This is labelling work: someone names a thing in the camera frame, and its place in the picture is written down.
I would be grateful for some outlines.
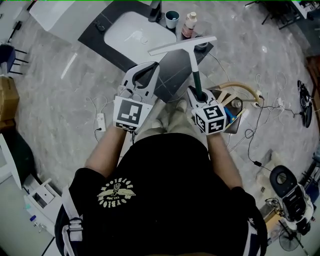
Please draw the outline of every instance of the black t-shirt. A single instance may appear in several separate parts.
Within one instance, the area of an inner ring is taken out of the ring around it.
[[[206,147],[189,135],[137,141],[107,179],[81,168],[69,190],[83,215],[79,255],[242,256],[250,223],[262,236],[251,239],[249,255],[261,244],[265,252],[266,226],[255,200],[240,187],[230,190],[214,173]],[[61,253],[67,223],[61,207],[55,226]]]

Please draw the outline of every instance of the cardboard box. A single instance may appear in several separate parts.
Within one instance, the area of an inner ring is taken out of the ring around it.
[[[0,121],[14,119],[19,95],[12,78],[0,76]]]
[[[0,132],[7,131],[10,129],[14,129],[16,126],[15,121],[13,119],[0,121]]]

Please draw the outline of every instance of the faucet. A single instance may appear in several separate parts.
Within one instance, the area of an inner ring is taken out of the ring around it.
[[[161,0],[153,0],[150,4],[151,12],[149,16],[149,22],[157,22],[162,17],[162,3]]]

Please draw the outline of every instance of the cup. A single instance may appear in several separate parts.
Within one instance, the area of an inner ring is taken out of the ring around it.
[[[169,10],[165,13],[165,23],[169,29],[174,29],[178,24],[178,20],[180,18],[179,12],[175,10]]]

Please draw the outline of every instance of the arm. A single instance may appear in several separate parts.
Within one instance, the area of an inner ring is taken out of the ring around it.
[[[221,134],[206,137],[213,171],[230,188],[243,187],[239,171],[232,160]]]
[[[126,133],[126,130],[111,125],[84,166],[108,177],[117,167]]]

